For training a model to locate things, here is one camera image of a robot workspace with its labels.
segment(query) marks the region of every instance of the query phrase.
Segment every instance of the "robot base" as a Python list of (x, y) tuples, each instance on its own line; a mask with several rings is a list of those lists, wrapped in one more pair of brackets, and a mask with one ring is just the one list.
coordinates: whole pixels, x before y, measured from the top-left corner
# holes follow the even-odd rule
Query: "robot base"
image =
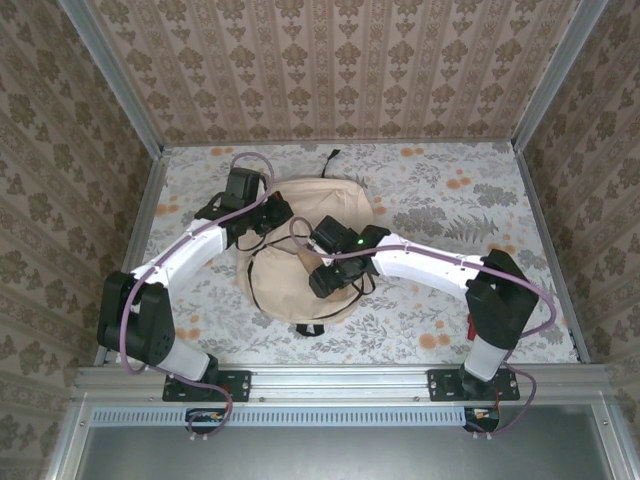
[(471, 395), (462, 386), (459, 368), (430, 370), (429, 397), (432, 402), (488, 401), (496, 400), (496, 393), (501, 402), (520, 400), (520, 390), (515, 373), (506, 369), (498, 369), (493, 380), (486, 388)]
[[(251, 393), (250, 370), (220, 370), (215, 384), (231, 395), (234, 403), (246, 403)], [(167, 377), (162, 392), (164, 402), (224, 402), (224, 397), (213, 390), (191, 387)]]

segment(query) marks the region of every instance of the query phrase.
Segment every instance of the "beige drawstring bag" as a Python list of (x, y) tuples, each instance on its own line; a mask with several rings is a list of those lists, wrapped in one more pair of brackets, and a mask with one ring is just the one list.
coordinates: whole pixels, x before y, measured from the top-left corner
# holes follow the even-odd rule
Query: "beige drawstring bag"
[[(373, 223), (364, 190), (350, 180), (302, 178), (277, 183), (273, 191), (282, 193), (294, 215), (306, 218), (314, 227), (327, 215), (356, 232)], [(357, 308), (362, 288), (358, 292), (348, 286), (325, 299), (317, 298), (309, 287), (309, 273), (321, 260), (298, 252), (289, 223), (267, 234), (262, 242), (253, 231), (238, 239), (238, 286), (267, 315), (297, 324), (298, 333), (304, 336), (321, 335), (323, 325), (343, 320)], [(309, 234), (301, 223), (295, 225), (295, 233)], [(307, 325), (314, 325), (314, 333), (307, 331)]]

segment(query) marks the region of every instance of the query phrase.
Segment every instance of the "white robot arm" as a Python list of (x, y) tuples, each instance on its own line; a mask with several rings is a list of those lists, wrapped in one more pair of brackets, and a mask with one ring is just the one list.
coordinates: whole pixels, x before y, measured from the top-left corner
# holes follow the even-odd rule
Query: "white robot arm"
[[(229, 218), (231, 213), (256, 201), (263, 179), (259, 172), (233, 168), (225, 192), (197, 212), (195, 220), (172, 245), (131, 273), (116, 271), (107, 277), (98, 322), (100, 345), (120, 351), (120, 325), (127, 299), (134, 285), (146, 276), (128, 312), (127, 356), (188, 380), (215, 384), (217, 359), (176, 337), (171, 302), (206, 262), (233, 245), (247, 230), (266, 235), (293, 216), (289, 204), (275, 192), (258, 207)], [(228, 220), (214, 225), (223, 217)]]
[(526, 282), (509, 254), (500, 250), (492, 250), (486, 257), (443, 252), (374, 225), (358, 234), (330, 216), (313, 230), (309, 243), (317, 252), (338, 257), (309, 277), (309, 285), (319, 298), (369, 274), (406, 278), (466, 301), (477, 332), (461, 369), (463, 386), (471, 393), (494, 378), (516, 347), (538, 302), (538, 296), (522, 285), (464, 266), (465, 262), (483, 265)]

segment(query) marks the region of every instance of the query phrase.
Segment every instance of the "bag strap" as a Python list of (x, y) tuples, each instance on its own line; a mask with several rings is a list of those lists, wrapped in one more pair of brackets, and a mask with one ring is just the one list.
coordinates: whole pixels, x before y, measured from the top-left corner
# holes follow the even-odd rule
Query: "bag strap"
[(308, 323), (297, 323), (296, 332), (298, 332), (303, 337), (319, 337), (320, 335), (324, 335), (324, 325), (313, 325), (313, 332), (310, 332), (308, 330), (309, 326), (310, 325)]
[[(255, 304), (256, 307), (258, 307), (258, 310), (260, 310), (263, 313), (266, 313), (264, 310), (262, 310), (262, 307), (260, 306), (260, 304), (258, 303), (258, 299), (256, 298), (256, 294), (253, 290), (253, 260), (256, 258), (256, 256), (258, 255), (258, 253), (262, 252), (264, 249), (266, 249), (267, 247), (272, 247), (275, 244), (278, 244), (280, 242), (283, 242), (284, 240), (290, 239), (291, 235), (288, 235), (286, 237), (282, 237), (279, 238), (278, 240), (274, 240), (273, 242), (269, 242), (269, 243), (265, 243), (264, 245), (262, 245), (262, 247), (260, 247), (259, 249), (257, 249), (255, 252), (253, 252), (251, 254), (251, 258), (249, 259), (249, 266), (247, 267), (247, 280), (249, 283), (249, 290), (251, 290), (251, 298), (253, 299), (253, 303)], [(353, 306), (357, 301), (359, 301), (363, 295), (369, 295), (371, 292), (373, 292), (373, 290), (369, 293), (365, 293), (364, 292), (364, 277), (361, 279), (361, 285), (360, 288), (356, 287), (355, 284), (352, 284), (353, 288), (356, 290), (356, 292), (358, 292), (358, 295), (355, 296), (355, 298), (349, 302), (348, 305), (342, 307), (340, 310), (337, 310), (333, 313), (329, 313), (328, 315), (323, 315), (322, 317), (314, 317), (311, 320), (326, 320), (328, 318), (331, 317), (335, 317), (336, 315), (341, 314), (342, 312), (344, 312), (346, 309), (350, 308), (351, 306)], [(324, 325), (314, 325), (314, 332), (310, 333), (306, 330), (307, 328), (306, 323), (297, 323), (296, 324), (296, 331), (304, 336), (304, 337), (318, 337), (322, 334), (324, 334)]]
[(329, 158), (327, 158), (327, 162), (324, 164), (324, 168), (322, 169), (322, 173), (320, 174), (320, 178), (324, 178), (324, 174), (327, 173), (327, 167), (329, 166), (329, 161), (335, 157), (336, 155), (338, 155), (340, 153), (340, 150), (338, 150), (337, 148), (335, 148), (332, 152), (331, 155), (329, 155)]

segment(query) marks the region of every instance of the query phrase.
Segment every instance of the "purple cable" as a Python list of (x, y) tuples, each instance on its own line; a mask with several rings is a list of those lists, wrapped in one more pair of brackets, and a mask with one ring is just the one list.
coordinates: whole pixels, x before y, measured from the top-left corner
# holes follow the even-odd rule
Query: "purple cable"
[[(220, 224), (222, 222), (226, 222), (227, 220), (230, 220), (231, 218), (235, 218), (235, 217), (237, 217), (239, 215), (242, 215), (243, 213), (248, 212), (249, 210), (257, 207), (258, 205), (260, 205), (267, 198), (269, 198), (269, 195), (271, 195), (271, 191), (273, 190), (273, 179), (275, 178), (275, 172), (273, 170), (273, 165), (271, 165), (271, 162), (269, 162), (269, 159), (267, 157), (265, 157), (264, 155), (262, 155), (260, 153), (257, 153), (257, 152), (240, 153), (240, 154), (236, 155), (233, 158), (233, 160), (231, 161), (231, 166), (229, 168), (230, 169), (233, 168), (233, 166), (236, 164), (236, 162), (238, 160), (240, 160), (241, 158), (250, 157), (250, 156), (258, 157), (259, 159), (261, 159), (263, 162), (266, 163), (267, 168), (269, 169), (269, 178), (268, 178), (268, 181), (267, 181), (267, 188), (266, 188), (266, 191), (264, 192), (264, 194), (262, 194), (258, 199), (256, 199), (255, 202), (251, 203), (250, 205), (247, 205), (246, 207), (241, 208), (240, 210), (237, 210), (237, 211), (235, 211), (233, 213), (230, 213), (229, 215), (225, 215), (225, 216), (223, 216), (223, 217), (221, 217), (221, 218), (219, 218), (217, 220), (209, 222), (209, 223), (197, 228), (196, 230), (194, 230), (190, 236), (184, 237), (181, 241), (179, 241), (173, 247), (171, 247), (169, 250), (167, 250), (167, 252), (162, 257), (160, 257), (158, 259), (158, 261), (155, 263), (155, 265), (153, 267), (149, 268), (149, 270), (147, 270), (136, 281), (135, 285), (131, 289), (131, 292), (129, 293), (129, 296), (127, 297), (127, 301), (124, 304), (124, 310), (122, 311), (122, 320), (121, 320), (121, 323), (120, 323), (120, 338), (119, 338), (120, 358), (122, 360), (122, 366), (124, 367), (124, 369), (129, 374), (131, 374), (131, 375), (140, 375), (146, 369), (146, 365), (142, 365), (142, 367), (140, 367), (138, 370), (134, 370), (131, 367), (131, 364), (129, 364), (129, 359), (127, 358), (127, 342), (126, 342), (126, 339), (127, 339), (127, 326), (129, 324), (129, 313), (131, 312), (131, 307), (133, 306), (134, 299), (135, 299), (138, 291), (142, 287), (142, 285), (144, 285), (145, 281), (153, 274), (153, 272), (158, 267), (161, 267), (164, 264), (164, 262), (166, 262), (169, 258), (171, 258), (186, 243), (191, 241), (191, 239), (195, 238), (196, 236), (198, 236), (202, 232), (205, 232), (206, 230), (209, 230), (209, 229), (215, 227), (216, 225), (218, 225), (218, 224)], [(167, 375), (173, 375), (171, 372), (167, 372), (166, 370), (163, 370), (161, 368), (154, 368), (154, 369), (158, 370), (158, 371), (160, 371), (162, 373), (165, 373)], [(231, 415), (231, 411), (233, 409), (233, 402), (231, 400), (231, 396), (225, 390), (223, 390), (222, 388), (218, 387), (217, 385), (210, 385), (210, 384), (207, 384), (207, 383), (194, 382), (192, 380), (189, 380), (187, 378), (181, 377), (179, 375), (174, 375), (174, 378), (177, 378), (181, 382), (186, 383), (186, 384), (191, 385), (191, 386), (194, 386), (194, 387), (209, 388), (211, 390), (215, 390), (215, 391), (217, 391), (217, 392), (219, 392), (219, 393), (221, 393), (222, 395), (225, 396), (225, 399), (226, 399), (227, 404), (228, 404), (227, 415), (225, 415), (225, 418), (222, 420), (220, 425), (216, 428), (216, 430), (214, 430), (214, 432), (217, 433), (221, 429), (221, 427), (223, 427), (227, 423), (227, 421), (229, 419), (229, 416)]]

